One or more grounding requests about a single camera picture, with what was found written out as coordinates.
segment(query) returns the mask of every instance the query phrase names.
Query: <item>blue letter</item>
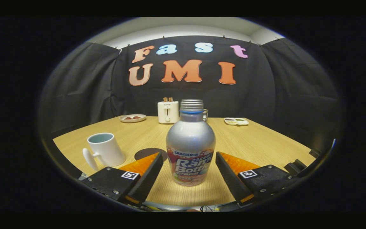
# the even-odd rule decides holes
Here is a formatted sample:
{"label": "blue letter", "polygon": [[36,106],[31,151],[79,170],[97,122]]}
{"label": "blue letter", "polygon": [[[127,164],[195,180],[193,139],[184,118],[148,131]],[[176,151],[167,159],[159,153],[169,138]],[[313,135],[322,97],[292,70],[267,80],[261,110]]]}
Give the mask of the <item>blue letter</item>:
{"label": "blue letter", "polygon": [[157,55],[172,54],[177,52],[176,45],[163,45],[156,52]]}
{"label": "blue letter", "polygon": [[194,45],[196,47],[196,52],[212,52],[213,51],[213,44],[212,43],[197,43]]}

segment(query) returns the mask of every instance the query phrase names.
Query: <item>bottle label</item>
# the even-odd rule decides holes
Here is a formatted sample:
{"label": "bottle label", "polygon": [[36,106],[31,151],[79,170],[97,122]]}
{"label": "bottle label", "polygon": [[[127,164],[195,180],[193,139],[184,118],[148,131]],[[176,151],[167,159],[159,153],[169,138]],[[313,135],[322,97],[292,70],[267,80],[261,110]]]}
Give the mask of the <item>bottle label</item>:
{"label": "bottle label", "polygon": [[202,183],[211,165],[213,153],[213,149],[183,152],[167,146],[167,157],[175,181],[185,186]]}

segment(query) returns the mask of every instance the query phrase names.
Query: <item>silver aluminum bottle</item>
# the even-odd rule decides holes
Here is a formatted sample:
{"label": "silver aluminum bottle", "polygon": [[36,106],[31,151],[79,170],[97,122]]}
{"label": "silver aluminum bottle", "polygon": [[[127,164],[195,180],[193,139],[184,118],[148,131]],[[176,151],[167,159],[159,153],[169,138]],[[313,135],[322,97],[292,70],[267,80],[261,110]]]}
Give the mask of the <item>silver aluminum bottle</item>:
{"label": "silver aluminum bottle", "polygon": [[182,100],[180,120],[167,133],[167,157],[175,182],[184,186],[202,183],[215,148],[215,134],[203,121],[202,100]]}

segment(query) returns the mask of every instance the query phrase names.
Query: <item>toaster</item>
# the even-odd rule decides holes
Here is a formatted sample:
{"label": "toaster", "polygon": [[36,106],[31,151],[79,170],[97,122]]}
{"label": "toaster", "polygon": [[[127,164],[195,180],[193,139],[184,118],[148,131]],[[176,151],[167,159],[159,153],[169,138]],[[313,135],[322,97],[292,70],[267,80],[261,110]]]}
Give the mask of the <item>toaster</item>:
{"label": "toaster", "polygon": [[179,121],[179,102],[172,98],[164,98],[158,103],[158,121],[159,123],[176,123]]}

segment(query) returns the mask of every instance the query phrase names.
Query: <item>white mug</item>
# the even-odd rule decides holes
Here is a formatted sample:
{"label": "white mug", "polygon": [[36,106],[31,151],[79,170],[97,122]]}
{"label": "white mug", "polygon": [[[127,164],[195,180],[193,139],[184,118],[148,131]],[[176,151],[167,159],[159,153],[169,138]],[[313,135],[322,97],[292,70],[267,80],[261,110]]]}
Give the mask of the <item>white mug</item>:
{"label": "white mug", "polygon": [[84,148],[83,155],[87,163],[95,171],[98,171],[98,166],[94,160],[95,157],[106,167],[121,165],[126,159],[112,133],[91,135],[87,138],[87,142],[94,154],[91,155],[90,151]]}

